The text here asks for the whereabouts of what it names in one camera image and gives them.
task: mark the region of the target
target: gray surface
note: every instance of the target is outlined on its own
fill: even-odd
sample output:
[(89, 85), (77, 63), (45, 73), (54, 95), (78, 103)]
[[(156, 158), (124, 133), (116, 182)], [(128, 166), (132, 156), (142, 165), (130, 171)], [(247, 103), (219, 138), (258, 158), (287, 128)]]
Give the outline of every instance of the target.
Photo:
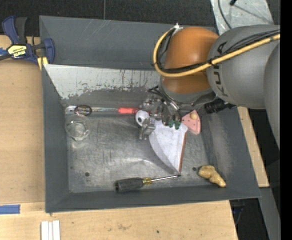
[(68, 194), (65, 118), (60, 97), (45, 68), (42, 69), (46, 209), (53, 209)]
[(258, 199), (260, 209), (265, 221), (269, 240), (281, 240), (281, 218), (279, 216), (271, 188), (262, 188)]

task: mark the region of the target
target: wooden board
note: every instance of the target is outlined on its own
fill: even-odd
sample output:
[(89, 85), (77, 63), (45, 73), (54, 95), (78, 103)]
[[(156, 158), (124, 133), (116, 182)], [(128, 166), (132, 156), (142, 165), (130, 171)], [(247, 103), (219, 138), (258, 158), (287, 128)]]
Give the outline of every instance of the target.
[(44, 203), (0, 215), (0, 240), (40, 239), (41, 221), (60, 221), (61, 240), (237, 240), (228, 201), (47, 214)]
[[(0, 48), (10, 44), (0, 35)], [(45, 200), (41, 79), (35, 64), (0, 61), (0, 204)]]
[(260, 148), (258, 146), (258, 142), (252, 125), (251, 117), (248, 113), (248, 109), (246, 107), (238, 107), (238, 113), (242, 129), (244, 131), (244, 135), (247, 141), (247, 147), (256, 174), (258, 186), (260, 188), (269, 187), (270, 183), (267, 178), (263, 158), (261, 155)]

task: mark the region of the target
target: glass cup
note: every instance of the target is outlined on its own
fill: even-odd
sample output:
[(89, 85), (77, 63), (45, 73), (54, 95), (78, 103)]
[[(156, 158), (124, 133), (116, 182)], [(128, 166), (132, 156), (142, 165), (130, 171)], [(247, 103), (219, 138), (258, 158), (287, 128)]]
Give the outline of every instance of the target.
[(82, 141), (91, 133), (91, 121), (84, 115), (72, 114), (66, 118), (66, 133), (75, 141)]

